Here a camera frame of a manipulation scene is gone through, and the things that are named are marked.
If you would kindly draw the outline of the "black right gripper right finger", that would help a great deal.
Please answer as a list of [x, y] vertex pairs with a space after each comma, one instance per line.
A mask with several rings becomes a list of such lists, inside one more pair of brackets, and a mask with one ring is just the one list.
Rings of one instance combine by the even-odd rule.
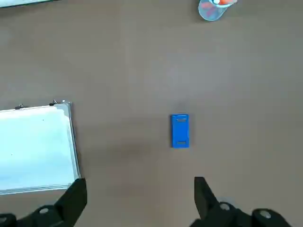
[[260, 208], [251, 214], [228, 202], [218, 201], [203, 177], [195, 177], [194, 199], [200, 218], [192, 227], [290, 227], [278, 212]]

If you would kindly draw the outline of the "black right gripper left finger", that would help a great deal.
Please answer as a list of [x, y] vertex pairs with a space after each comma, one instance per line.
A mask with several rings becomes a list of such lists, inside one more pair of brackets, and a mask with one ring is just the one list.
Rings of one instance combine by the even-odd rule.
[[86, 179], [76, 179], [53, 205], [44, 205], [23, 218], [0, 215], [2, 227], [73, 227], [87, 205]]

